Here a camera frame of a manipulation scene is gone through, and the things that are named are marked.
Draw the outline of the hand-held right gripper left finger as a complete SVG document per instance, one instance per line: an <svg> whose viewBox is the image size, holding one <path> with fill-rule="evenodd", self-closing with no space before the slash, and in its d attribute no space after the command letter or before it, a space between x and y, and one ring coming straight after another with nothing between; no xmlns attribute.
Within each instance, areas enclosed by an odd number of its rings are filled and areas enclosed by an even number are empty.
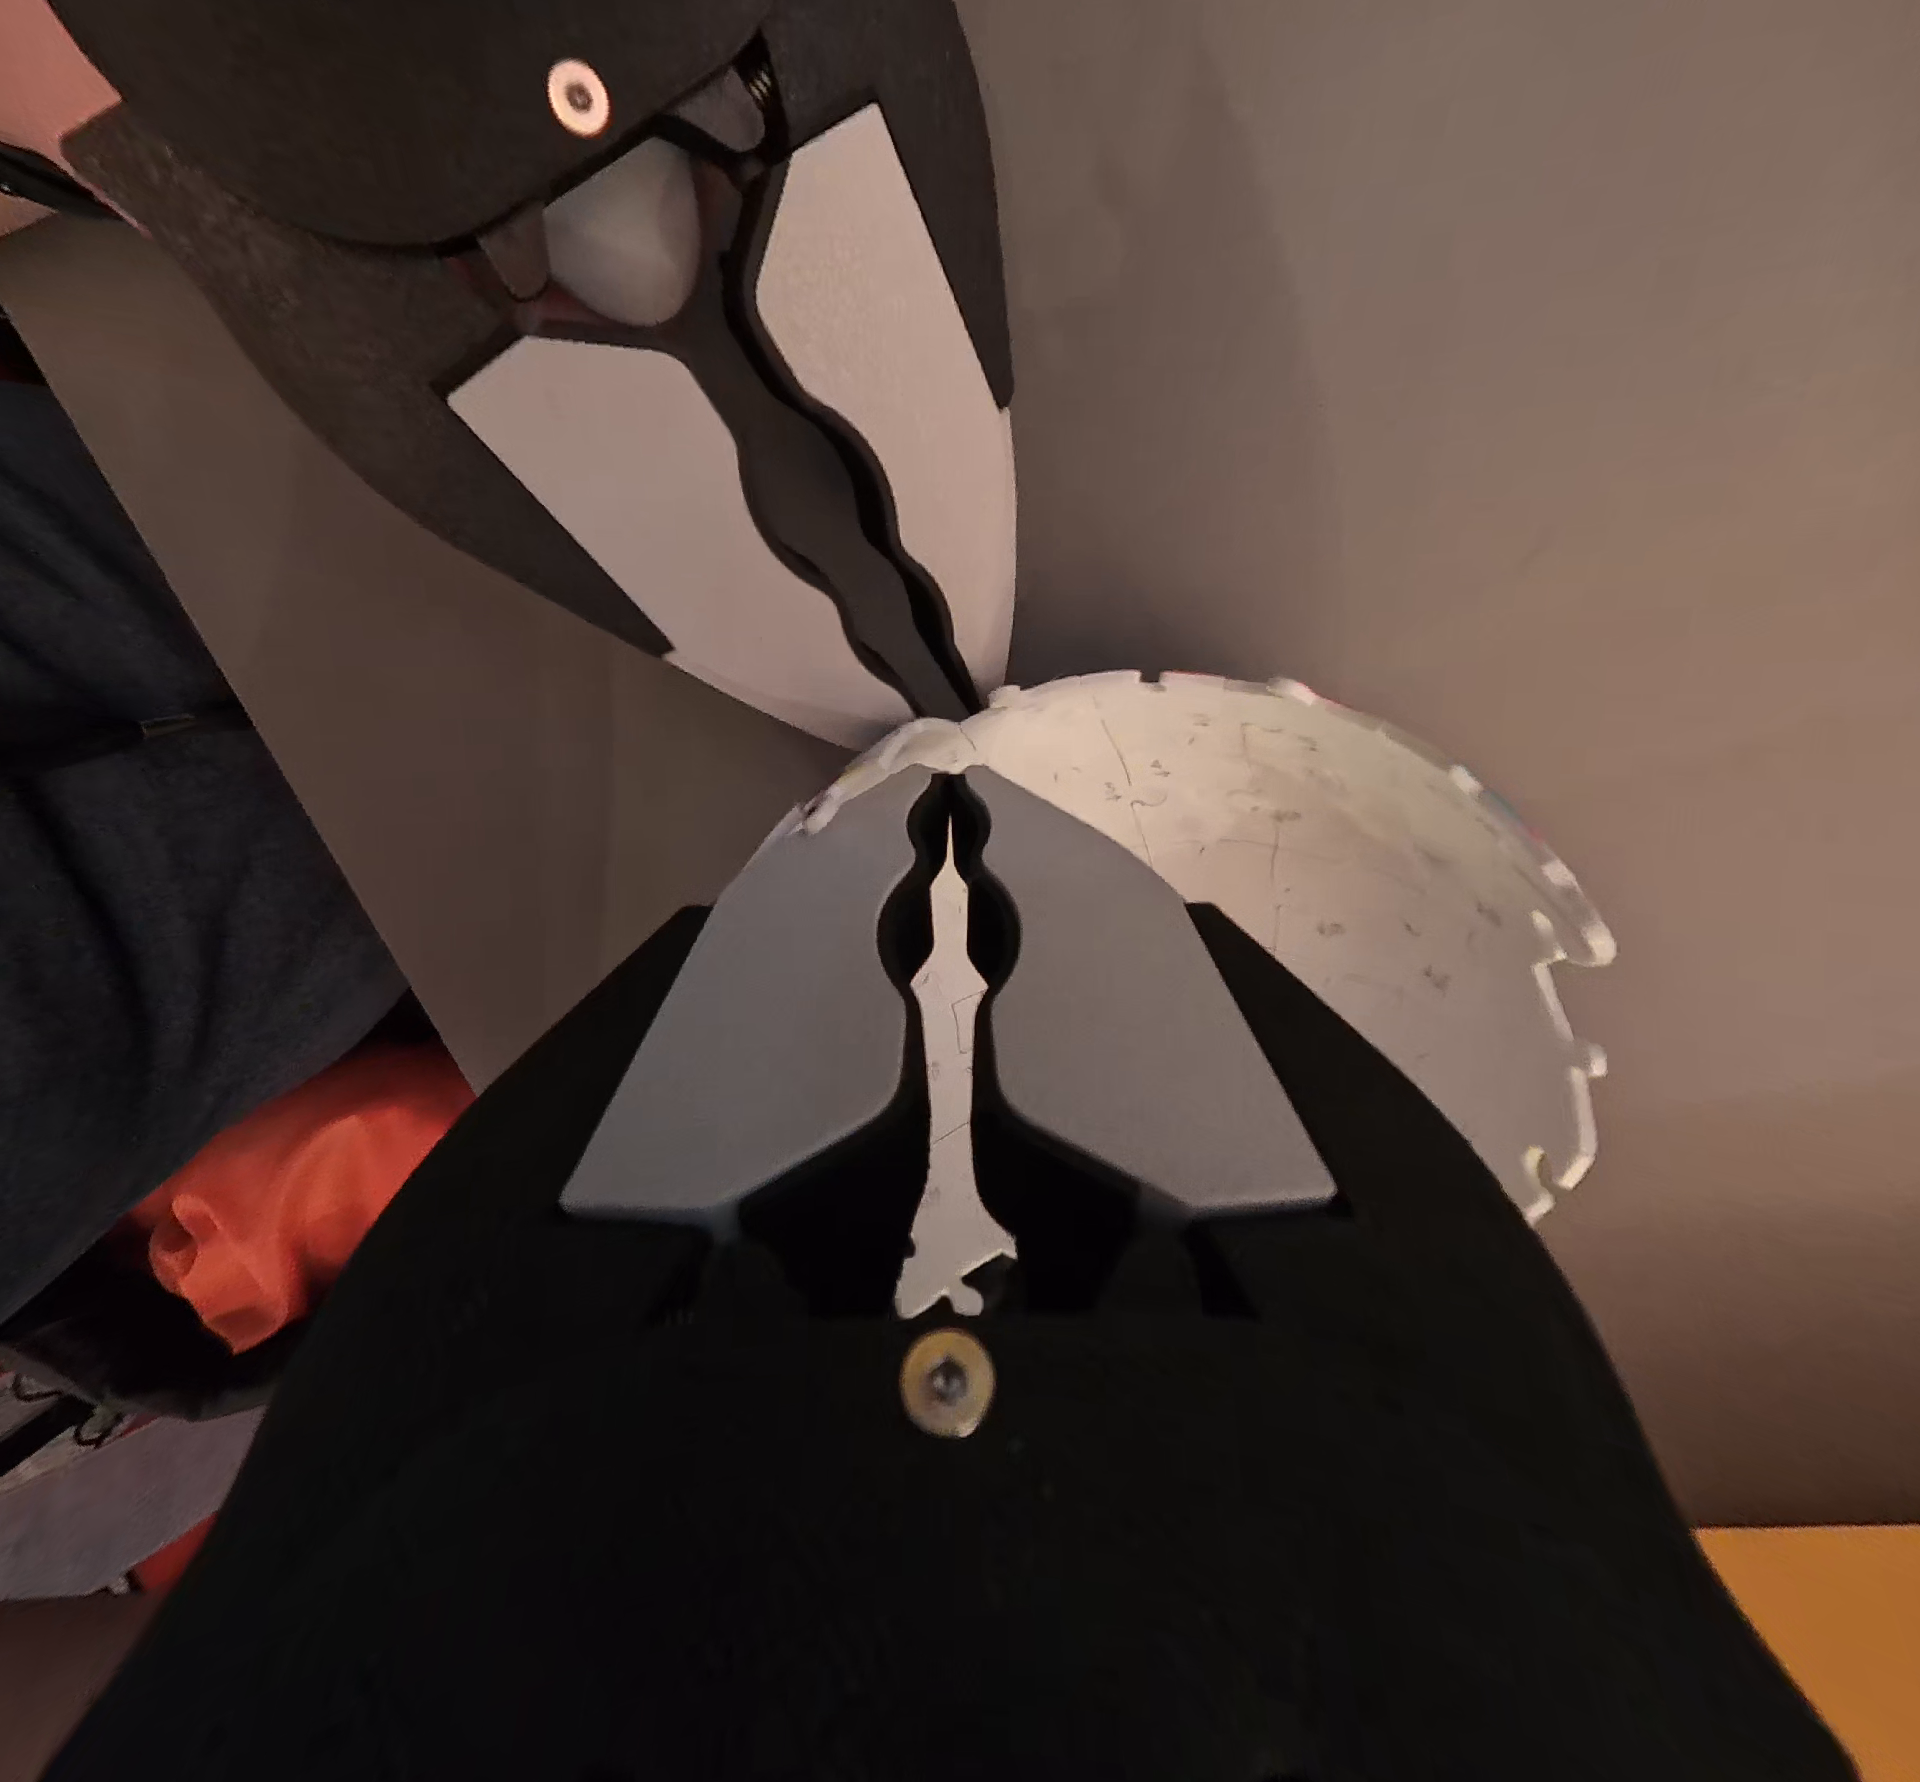
<svg viewBox="0 0 1920 1782"><path fill-rule="evenodd" d="M730 883L564 1189L581 1219L741 1227L754 1200L831 1170L869 1175L851 1203L913 1227L928 1176L921 1014L931 768L772 836Z"/></svg>

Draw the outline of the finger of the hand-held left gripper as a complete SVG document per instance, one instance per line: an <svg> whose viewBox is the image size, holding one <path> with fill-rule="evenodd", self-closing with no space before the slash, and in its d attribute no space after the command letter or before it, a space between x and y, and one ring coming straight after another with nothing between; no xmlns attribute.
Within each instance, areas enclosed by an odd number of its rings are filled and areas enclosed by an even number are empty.
<svg viewBox="0 0 1920 1782"><path fill-rule="evenodd" d="M937 583L977 690L1006 677L1017 594L1012 425L974 351L898 139L868 105L791 160L757 313L803 395L878 453L899 543ZM831 601L757 534L746 462L676 395L659 471L669 656L781 719L902 719L902 692L835 661Z"/></svg>
<svg viewBox="0 0 1920 1782"><path fill-rule="evenodd" d="M841 623L831 656L855 659L905 702L902 719L776 719L855 748L915 716L974 712L946 600L904 552L878 453L801 393L771 341L741 342L726 321L619 341L527 337L450 406L638 605L676 666L659 623L671 559L659 547L659 471L676 443L676 395L688 385L692 412L718 412L743 451L757 534L831 601Z"/></svg>

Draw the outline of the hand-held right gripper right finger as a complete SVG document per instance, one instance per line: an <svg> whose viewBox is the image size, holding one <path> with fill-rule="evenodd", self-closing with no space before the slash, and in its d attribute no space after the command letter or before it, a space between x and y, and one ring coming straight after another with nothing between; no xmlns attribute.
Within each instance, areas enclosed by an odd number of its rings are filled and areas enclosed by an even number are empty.
<svg viewBox="0 0 1920 1782"><path fill-rule="evenodd" d="M1325 1210L1337 1184L1190 907L1107 833L997 769L974 836L971 1148L1004 1227L1043 1196L1165 1219Z"/></svg>

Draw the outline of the partly built puzzle ball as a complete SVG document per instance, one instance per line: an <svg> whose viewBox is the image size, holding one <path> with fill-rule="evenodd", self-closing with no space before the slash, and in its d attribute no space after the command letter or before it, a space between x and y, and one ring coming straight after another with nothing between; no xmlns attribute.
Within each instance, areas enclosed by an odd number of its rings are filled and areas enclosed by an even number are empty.
<svg viewBox="0 0 1920 1782"><path fill-rule="evenodd" d="M990 768L1218 907L1427 1094L1529 1224L1592 1170L1608 1064L1552 970L1601 970L1617 942L1465 765L1293 680L1115 670L915 720L774 837L821 832L908 765Z"/></svg>

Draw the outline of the orange fabric item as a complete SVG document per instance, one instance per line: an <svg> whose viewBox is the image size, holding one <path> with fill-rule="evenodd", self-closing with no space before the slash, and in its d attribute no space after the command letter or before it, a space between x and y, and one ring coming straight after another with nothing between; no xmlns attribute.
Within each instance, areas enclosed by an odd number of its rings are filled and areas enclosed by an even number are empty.
<svg viewBox="0 0 1920 1782"><path fill-rule="evenodd" d="M244 1355L317 1307L472 1098L441 1048L355 1050L229 1125L117 1234Z"/></svg>

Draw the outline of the person's dark blue clothing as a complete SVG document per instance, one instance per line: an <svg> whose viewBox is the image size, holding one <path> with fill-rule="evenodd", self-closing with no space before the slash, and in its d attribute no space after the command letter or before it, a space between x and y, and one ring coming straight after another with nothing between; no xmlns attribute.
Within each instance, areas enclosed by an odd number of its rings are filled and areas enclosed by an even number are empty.
<svg viewBox="0 0 1920 1782"><path fill-rule="evenodd" d="M3 388L5 1364L113 1411L266 1400L113 1237L408 983L194 620L36 377Z"/></svg>

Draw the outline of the yellow cardboard box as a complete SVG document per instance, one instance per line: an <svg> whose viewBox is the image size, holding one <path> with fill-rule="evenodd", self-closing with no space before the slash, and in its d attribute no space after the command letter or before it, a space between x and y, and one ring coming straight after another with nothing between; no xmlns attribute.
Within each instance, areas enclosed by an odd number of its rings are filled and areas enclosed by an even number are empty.
<svg viewBox="0 0 1920 1782"><path fill-rule="evenodd" d="M1919 1775L1919 1528L1722 1528L1697 1540L1865 1781Z"/></svg>

